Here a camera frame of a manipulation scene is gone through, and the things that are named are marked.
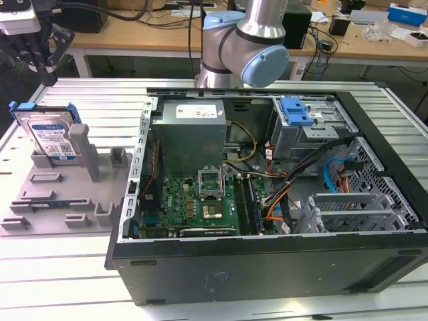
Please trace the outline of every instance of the yellow wire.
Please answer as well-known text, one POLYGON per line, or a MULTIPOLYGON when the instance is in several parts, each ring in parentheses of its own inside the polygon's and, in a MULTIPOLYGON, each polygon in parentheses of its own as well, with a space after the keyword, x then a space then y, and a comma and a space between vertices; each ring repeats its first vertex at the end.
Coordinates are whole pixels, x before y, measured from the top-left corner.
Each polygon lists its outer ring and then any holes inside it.
POLYGON ((255 141, 253 135, 251 135, 251 133, 249 132, 248 129, 246 129, 244 126, 242 126, 240 123, 238 122, 231 122, 232 124, 237 125, 238 127, 240 127, 244 132, 246 132, 248 134, 248 136, 251 138, 251 140, 253 141, 253 150, 251 151, 251 154, 246 156, 246 157, 242 157, 242 158, 235 158, 235 159, 227 159, 224 160, 223 162, 225 163, 236 163, 236 162, 245 162, 247 159, 250 159, 251 157, 254 156, 255 154, 255 150, 257 148, 257 142, 255 141))

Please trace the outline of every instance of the green circuit board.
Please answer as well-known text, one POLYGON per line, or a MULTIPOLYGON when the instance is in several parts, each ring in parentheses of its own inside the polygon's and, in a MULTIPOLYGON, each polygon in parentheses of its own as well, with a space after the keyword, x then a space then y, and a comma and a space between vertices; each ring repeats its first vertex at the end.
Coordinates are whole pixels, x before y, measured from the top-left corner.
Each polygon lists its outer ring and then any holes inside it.
MULTIPOLYGON (((261 209, 261 199, 266 196, 264 182, 258 178, 251 181, 261 209)), ((212 186, 215 189, 215 183, 206 183, 210 184, 209 188, 212 186)), ((237 206, 236 203, 234 178, 225 178, 221 200, 207 197, 202 201, 198 184, 197 177, 165 177, 160 209, 156 212, 143 212, 140 237, 176 237, 180 230, 191 228, 235 229, 236 235, 241 235, 239 214, 242 213, 238 213, 241 205, 237 206)))
MULTIPOLYGON (((265 197, 266 191, 262 180, 254 180, 253 187, 259 200, 265 197)), ((212 199, 201 201, 197 177, 167 177, 163 184, 161 209, 160 227, 230 227, 236 229, 239 235, 235 191, 231 177, 225 179, 222 201, 212 199), (184 190, 183 185, 188 185, 189 190, 184 190), (204 213, 207 214, 207 209, 213 204, 221 206, 221 218, 204 217, 204 213)))

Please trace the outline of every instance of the blue box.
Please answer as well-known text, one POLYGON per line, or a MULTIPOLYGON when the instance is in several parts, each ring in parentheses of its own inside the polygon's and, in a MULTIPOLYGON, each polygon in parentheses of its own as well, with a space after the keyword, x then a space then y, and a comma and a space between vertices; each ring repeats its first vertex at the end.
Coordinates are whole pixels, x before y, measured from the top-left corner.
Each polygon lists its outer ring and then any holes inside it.
POLYGON ((416 27, 424 23, 428 15, 427 10, 413 7, 400 7, 400 5, 395 3, 391 3, 388 12, 389 21, 406 23, 407 25, 415 25, 416 27))

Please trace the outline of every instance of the white box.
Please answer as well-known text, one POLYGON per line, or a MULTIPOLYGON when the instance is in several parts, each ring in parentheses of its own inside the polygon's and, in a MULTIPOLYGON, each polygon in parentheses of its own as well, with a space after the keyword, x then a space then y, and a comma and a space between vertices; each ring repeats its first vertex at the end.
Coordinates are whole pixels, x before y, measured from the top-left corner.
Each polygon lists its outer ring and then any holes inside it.
POLYGON ((413 47, 428 47, 428 35, 421 31, 414 31, 405 36, 404 41, 413 47))

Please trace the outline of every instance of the gray power supply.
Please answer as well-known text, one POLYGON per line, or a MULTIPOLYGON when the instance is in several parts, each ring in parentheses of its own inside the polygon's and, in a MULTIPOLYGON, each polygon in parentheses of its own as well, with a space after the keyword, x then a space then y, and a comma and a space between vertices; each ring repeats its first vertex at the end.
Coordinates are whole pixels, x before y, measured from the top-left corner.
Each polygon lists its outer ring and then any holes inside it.
POLYGON ((159 110, 152 129, 163 146, 166 175, 187 176, 206 166, 220 167, 226 130, 221 100, 165 100, 159 110))

